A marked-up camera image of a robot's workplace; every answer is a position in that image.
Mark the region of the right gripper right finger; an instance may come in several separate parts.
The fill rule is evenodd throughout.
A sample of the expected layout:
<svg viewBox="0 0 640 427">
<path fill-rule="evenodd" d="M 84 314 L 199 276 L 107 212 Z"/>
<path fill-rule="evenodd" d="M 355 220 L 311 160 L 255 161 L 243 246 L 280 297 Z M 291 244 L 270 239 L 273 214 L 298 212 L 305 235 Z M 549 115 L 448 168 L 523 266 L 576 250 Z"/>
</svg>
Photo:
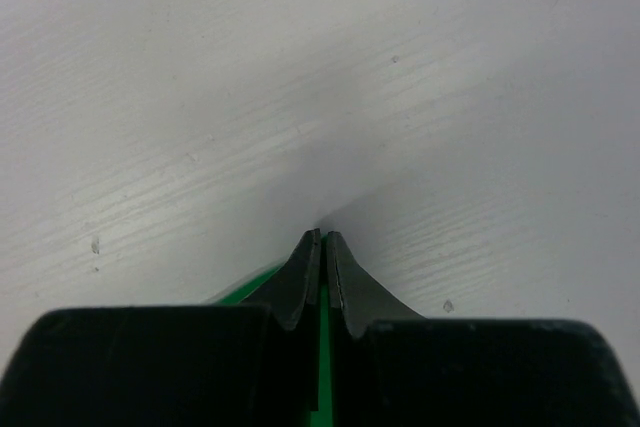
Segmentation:
<svg viewBox="0 0 640 427">
<path fill-rule="evenodd" d="M 333 422 L 368 426 L 381 410 L 376 354 L 367 329 L 377 321 L 420 320 L 356 260 L 343 235 L 328 233 L 325 273 L 329 297 L 329 350 Z"/>
</svg>

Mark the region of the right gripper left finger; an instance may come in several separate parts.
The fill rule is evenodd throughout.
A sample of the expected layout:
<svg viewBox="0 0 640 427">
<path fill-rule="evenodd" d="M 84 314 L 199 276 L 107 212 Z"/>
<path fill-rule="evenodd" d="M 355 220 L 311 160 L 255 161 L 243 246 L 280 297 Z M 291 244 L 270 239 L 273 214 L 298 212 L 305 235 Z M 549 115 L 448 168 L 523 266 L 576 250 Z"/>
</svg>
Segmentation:
<svg viewBox="0 0 640 427">
<path fill-rule="evenodd" d="M 270 314 L 268 392 L 287 408 L 318 408 L 321 233 L 306 231 L 287 261 L 242 302 Z"/>
</svg>

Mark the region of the green t shirt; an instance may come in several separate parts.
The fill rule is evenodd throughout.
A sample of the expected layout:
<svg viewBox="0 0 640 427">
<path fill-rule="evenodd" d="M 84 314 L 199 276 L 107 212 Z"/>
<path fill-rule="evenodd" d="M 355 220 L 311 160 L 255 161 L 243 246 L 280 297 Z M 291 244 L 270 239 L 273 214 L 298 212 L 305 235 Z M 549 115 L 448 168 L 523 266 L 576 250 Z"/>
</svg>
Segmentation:
<svg viewBox="0 0 640 427">
<path fill-rule="evenodd" d="M 215 296 L 204 301 L 205 304 L 236 304 L 255 291 L 266 282 L 278 269 L 280 265 L 263 267 L 258 271 L 249 274 L 242 280 Z M 328 292 L 326 289 L 326 273 L 323 267 L 320 268 L 319 281 L 319 338 L 318 354 L 316 355 L 314 371 L 316 372 L 317 393 L 315 400 L 317 407 L 310 409 L 307 414 L 306 426 L 332 426 L 333 425 L 333 400 L 331 384 L 331 353 L 329 347 L 329 312 L 328 312 Z"/>
</svg>

